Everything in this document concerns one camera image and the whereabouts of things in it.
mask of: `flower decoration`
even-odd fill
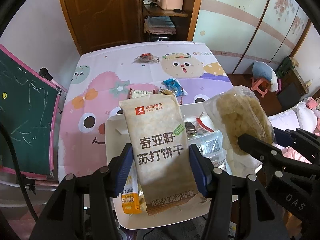
[[[113,94],[114,97],[117,97],[119,94],[127,94],[129,90],[125,88],[126,86],[130,85],[130,80],[127,81],[117,81],[115,86],[109,89],[109,92]]]
[[[297,32],[296,32],[296,35],[297,35],[297,34],[298,34],[298,31],[299,31],[301,28],[302,28],[302,29],[304,28],[303,19],[300,18],[299,16],[296,16],[295,19],[293,20],[292,27],[291,27],[291,29],[292,29],[292,34],[294,34],[295,31],[297,31]]]
[[[290,14],[290,8],[292,8],[291,11],[294,13],[295,8],[291,0],[276,0],[274,9],[276,10],[276,14],[278,14],[279,21],[283,15],[285,17],[284,21],[287,21],[286,17]]]

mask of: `candy wrapper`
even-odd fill
[[[147,62],[159,63],[160,62],[159,57],[155,57],[151,53],[141,54],[140,56],[136,57],[134,61],[143,62],[143,63],[147,63]]]
[[[176,78],[170,78],[165,80],[164,85],[170,91],[172,91],[177,97],[178,96],[185,96],[188,93],[181,87],[179,81]]]
[[[191,118],[185,120],[185,126],[187,131],[188,140],[194,139],[197,137],[201,137],[210,133],[213,133],[214,131],[207,127],[202,121],[201,117],[204,113],[200,115],[199,118]]]

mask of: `red logo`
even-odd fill
[[[136,107],[136,115],[145,114],[144,106]]]

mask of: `folded towel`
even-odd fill
[[[176,34],[175,27],[150,27],[148,25],[148,21],[145,19],[144,23],[145,32],[152,33],[152,34]]]
[[[158,16],[158,17],[150,17],[147,18],[148,26],[150,28],[153,27],[174,27],[173,22],[171,21],[169,16]]]

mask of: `cartoon tablecloth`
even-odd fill
[[[160,62],[141,63],[143,53]],[[205,101],[232,88],[214,55],[204,43],[147,42],[102,49],[82,55],[65,101],[58,150],[59,181],[77,177],[107,164],[104,123],[121,114],[119,101],[130,88],[152,91],[175,77],[188,93],[183,104]]]

